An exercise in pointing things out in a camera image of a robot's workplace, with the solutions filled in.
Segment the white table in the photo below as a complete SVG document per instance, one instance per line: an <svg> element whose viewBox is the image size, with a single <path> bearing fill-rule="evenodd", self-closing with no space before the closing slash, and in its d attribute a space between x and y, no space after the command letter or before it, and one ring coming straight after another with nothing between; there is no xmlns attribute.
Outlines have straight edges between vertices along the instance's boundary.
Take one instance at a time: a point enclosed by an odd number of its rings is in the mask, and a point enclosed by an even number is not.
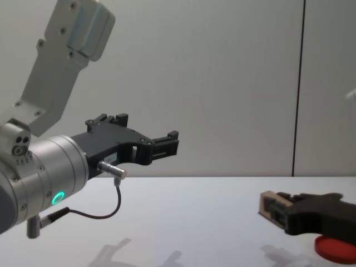
<svg viewBox="0 0 356 267"><path fill-rule="evenodd" d="M89 181L65 206L95 215L116 205L112 179ZM26 238L26 224L0 236L0 266L329 267L317 235L287 236L258 215L259 194L339 192L356 202L356 178L127 178L122 209L98 221L69 214Z"/></svg>

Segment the black object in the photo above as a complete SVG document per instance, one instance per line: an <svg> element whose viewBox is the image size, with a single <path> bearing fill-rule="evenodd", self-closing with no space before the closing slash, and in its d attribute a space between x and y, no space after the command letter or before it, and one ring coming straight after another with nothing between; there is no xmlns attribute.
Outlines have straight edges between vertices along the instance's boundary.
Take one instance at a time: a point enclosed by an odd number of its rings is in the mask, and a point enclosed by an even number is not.
<svg viewBox="0 0 356 267"><path fill-rule="evenodd" d="M54 213L48 215L49 220L51 223L55 222L56 220L60 219L61 217L67 215L70 212L69 207L65 207L64 209L58 210Z"/></svg>
<svg viewBox="0 0 356 267"><path fill-rule="evenodd" d="M86 121L87 132L72 139L86 153L89 165L89 179L100 175L97 169L100 161L112 165L134 163L149 165L153 160L177 154L178 132L167 137L150 139L135 130L127 128L128 114L100 115Z"/></svg>
<svg viewBox="0 0 356 267"><path fill-rule="evenodd" d="M277 195L290 201L287 207L272 197L265 197L264 209L271 218L284 226L288 235L322 234L356 245L356 205L341 201L341 194L291 196Z"/></svg>

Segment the cable connector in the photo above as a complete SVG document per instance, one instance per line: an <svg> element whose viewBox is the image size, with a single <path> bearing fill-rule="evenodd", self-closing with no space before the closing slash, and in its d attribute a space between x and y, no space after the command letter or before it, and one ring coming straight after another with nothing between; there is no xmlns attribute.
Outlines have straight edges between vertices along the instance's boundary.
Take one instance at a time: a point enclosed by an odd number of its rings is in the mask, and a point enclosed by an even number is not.
<svg viewBox="0 0 356 267"><path fill-rule="evenodd" d="M113 185L115 185L116 187L119 187L120 184L121 184L121 178L120 177L114 177Z"/></svg>
<svg viewBox="0 0 356 267"><path fill-rule="evenodd" d="M120 178L120 180L123 180L127 177L127 171L115 167L114 165L111 165L105 161L100 161L98 163L97 169L106 172L108 174L111 174L114 177L118 177Z"/></svg>
<svg viewBox="0 0 356 267"><path fill-rule="evenodd" d="M56 220L60 219L61 217L67 215L70 212L69 207L65 207L64 209L58 210L52 214L49 214L46 217L43 217L40 222L41 229L45 228L46 226L49 226Z"/></svg>

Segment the white wall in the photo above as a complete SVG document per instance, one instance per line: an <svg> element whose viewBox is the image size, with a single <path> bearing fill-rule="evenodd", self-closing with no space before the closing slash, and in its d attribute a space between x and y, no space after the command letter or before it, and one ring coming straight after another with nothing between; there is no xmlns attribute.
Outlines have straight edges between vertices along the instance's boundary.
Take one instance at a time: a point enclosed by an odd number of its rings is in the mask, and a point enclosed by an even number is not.
<svg viewBox="0 0 356 267"><path fill-rule="evenodd" d="M356 1L306 2L295 175L356 174Z"/></svg>
<svg viewBox="0 0 356 267"><path fill-rule="evenodd" d="M117 18L107 49L46 136L125 112L143 134L181 140L178 156L131 175L291 174L302 0L103 2ZM21 95L54 5L2 3L0 111Z"/></svg>

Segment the red disc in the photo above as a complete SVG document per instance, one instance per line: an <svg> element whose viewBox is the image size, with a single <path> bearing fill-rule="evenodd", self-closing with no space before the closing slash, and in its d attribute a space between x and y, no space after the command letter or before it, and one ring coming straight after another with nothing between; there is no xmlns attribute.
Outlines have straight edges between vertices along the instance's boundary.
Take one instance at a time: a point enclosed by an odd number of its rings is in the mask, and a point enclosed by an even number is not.
<svg viewBox="0 0 356 267"><path fill-rule="evenodd" d="M320 236L315 240L315 251L334 263L356 264L356 246Z"/></svg>

